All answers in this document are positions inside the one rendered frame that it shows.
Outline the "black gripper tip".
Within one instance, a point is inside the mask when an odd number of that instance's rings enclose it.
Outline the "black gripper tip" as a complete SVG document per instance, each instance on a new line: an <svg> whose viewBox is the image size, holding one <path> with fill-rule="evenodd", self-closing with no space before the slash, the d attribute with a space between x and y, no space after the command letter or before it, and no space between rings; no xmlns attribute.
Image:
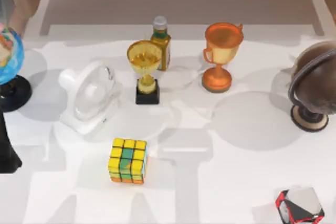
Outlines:
<svg viewBox="0 0 336 224"><path fill-rule="evenodd" d="M3 111L0 108L0 174L12 174L22 166L7 134Z"/></svg>

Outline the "brown globe on stand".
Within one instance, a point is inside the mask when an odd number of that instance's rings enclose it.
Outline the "brown globe on stand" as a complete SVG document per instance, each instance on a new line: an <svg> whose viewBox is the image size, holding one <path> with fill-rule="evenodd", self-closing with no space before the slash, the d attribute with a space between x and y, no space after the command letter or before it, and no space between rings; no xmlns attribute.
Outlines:
<svg viewBox="0 0 336 224"><path fill-rule="evenodd" d="M306 132L319 132L336 114L336 40L305 49L293 66L288 98L293 123Z"/></svg>

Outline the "yellow and green puzzle cube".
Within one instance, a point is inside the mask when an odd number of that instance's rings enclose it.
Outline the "yellow and green puzzle cube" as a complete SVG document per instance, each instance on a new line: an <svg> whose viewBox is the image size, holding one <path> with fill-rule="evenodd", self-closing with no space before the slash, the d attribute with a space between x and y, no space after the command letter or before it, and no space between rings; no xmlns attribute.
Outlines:
<svg viewBox="0 0 336 224"><path fill-rule="evenodd" d="M146 141L115 138L108 162L111 180L116 183L144 184L147 160Z"/></svg>

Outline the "black red and silver polyhedron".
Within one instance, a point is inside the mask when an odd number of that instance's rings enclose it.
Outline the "black red and silver polyhedron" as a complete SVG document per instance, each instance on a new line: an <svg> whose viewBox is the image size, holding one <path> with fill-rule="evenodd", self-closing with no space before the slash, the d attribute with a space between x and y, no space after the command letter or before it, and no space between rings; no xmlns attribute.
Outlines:
<svg viewBox="0 0 336 224"><path fill-rule="evenodd" d="M325 216L313 187L283 190L275 204L283 224L319 224Z"/></svg>

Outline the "white desk fan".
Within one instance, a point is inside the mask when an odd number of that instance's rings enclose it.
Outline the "white desk fan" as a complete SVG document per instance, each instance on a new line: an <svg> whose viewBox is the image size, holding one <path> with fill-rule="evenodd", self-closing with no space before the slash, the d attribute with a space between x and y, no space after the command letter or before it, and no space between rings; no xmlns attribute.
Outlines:
<svg viewBox="0 0 336 224"><path fill-rule="evenodd" d="M94 134L119 106L121 83L114 69L103 61L94 61L80 71L63 70L58 82L68 100L60 122L81 136Z"/></svg>

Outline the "yellow bottle with grey cap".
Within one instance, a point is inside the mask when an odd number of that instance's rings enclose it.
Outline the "yellow bottle with grey cap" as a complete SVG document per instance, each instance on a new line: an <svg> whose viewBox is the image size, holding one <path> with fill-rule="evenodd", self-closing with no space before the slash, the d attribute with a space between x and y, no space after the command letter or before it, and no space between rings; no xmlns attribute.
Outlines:
<svg viewBox="0 0 336 224"><path fill-rule="evenodd" d="M171 36L167 30L167 19L164 16L157 16L153 21L153 34L151 40L163 50L159 70L166 71L171 60Z"/></svg>

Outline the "blue globe on black base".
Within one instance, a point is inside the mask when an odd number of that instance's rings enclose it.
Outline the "blue globe on black base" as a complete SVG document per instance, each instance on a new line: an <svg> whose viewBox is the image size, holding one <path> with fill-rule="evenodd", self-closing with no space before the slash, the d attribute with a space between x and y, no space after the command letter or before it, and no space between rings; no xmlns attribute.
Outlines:
<svg viewBox="0 0 336 224"><path fill-rule="evenodd" d="M0 23L0 109L12 112L24 106L32 96L29 81L20 76L25 59L18 33Z"/></svg>

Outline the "gold trophy with black base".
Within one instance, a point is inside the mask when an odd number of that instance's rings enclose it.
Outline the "gold trophy with black base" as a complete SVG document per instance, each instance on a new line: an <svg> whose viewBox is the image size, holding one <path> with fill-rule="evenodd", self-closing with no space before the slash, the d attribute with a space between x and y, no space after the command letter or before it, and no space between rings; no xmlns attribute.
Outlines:
<svg viewBox="0 0 336 224"><path fill-rule="evenodd" d="M137 79L135 103L137 105L157 105L160 103L158 80L151 74L155 72L162 58L162 49L150 40L139 40L127 50L128 61Z"/></svg>

